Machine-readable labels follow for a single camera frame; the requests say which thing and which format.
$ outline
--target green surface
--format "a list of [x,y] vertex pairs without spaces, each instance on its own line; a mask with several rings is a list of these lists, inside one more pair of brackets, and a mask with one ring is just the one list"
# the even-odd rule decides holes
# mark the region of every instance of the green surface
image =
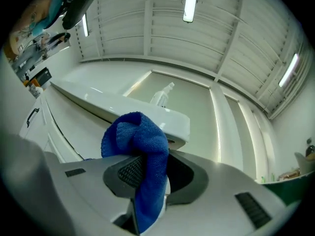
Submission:
[[303,199],[314,176],[315,172],[291,180],[266,183],[264,186],[280,197],[286,205],[289,205],[292,202]]

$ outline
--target ceiling light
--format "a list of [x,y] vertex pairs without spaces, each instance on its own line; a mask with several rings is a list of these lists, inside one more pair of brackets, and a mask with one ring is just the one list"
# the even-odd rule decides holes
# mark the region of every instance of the ceiling light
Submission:
[[82,22],[83,22],[84,35],[85,37],[87,37],[89,36],[89,31],[88,31],[88,20],[87,20],[86,14],[84,14],[82,18]]
[[184,9],[184,16],[183,20],[185,22],[191,23],[193,21],[193,15],[195,13],[197,0],[186,0],[185,2],[185,9]]
[[297,54],[294,54],[293,58],[292,58],[292,61],[289,65],[289,67],[287,68],[284,76],[282,77],[282,79],[280,80],[279,82],[279,86],[282,87],[286,81],[288,80],[289,76],[291,75],[291,73],[293,72],[293,69],[295,68],[297,62],[299,60],[299,57]]

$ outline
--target chair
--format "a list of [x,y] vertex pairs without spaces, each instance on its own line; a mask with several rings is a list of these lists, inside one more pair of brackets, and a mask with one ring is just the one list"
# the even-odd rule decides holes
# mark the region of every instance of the chair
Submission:
[[298,152],[295,152],[294,155],[300,167],[301,175],[315,171],[315,160],[308,160],[305,156]]

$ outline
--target blue cloth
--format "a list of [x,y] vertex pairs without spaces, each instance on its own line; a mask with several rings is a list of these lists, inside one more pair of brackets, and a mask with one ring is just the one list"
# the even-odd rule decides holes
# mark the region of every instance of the blue cloth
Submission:
[[46,18],[38,22],[34,29],[32,30],[33,36],[38,36],[42,34],[43,29],[45,29],[49,24],[54,20],[56,17],[58,11],[61,8],[61,5],[63,3],[63,0],[51,0],[50,6],[49,6],[49,12]]
[[146,231],[158,218],[166,188],[168,141],[161,129],[140,112],[119,117],[106,130],[101,144],[102,157],[118,154],[147,154],[145,179],[135,195],[139,232]]

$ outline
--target person wearing headset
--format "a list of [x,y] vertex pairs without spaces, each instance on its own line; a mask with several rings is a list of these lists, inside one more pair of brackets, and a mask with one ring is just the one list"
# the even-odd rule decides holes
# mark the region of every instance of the person wearing headset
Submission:
[[49,50],[53,50],[60,43],[67,42],[70,37],[71,35],[68,32],[45,35],[35,44],[32,44],[25,49],[25,51],[12,64],[13,70],[15,71],[22,63],[26,62],[21,69],[16,71],[17,76],[19,78],[22,77],[23,74],[29,70],[42,55],[47,57],[47,52]]

